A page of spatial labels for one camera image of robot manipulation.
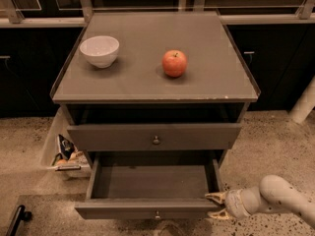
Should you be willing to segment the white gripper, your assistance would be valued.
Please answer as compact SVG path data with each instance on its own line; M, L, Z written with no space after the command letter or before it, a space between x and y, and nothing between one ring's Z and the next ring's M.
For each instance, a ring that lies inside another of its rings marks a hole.
M219 220L243 219L250 216L241 199L241 190L208 193L205 198L219 205L225 204L225 208L219 211L209 211L208 217Z

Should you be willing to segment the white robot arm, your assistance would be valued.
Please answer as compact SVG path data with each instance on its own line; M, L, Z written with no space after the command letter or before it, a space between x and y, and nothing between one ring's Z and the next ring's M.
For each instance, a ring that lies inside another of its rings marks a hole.
M315 228L315 204L278 175L267 175L251 188L208 193L205 198L223 205L220 211L209 211L210 218L240 220L256 213L293 213Z

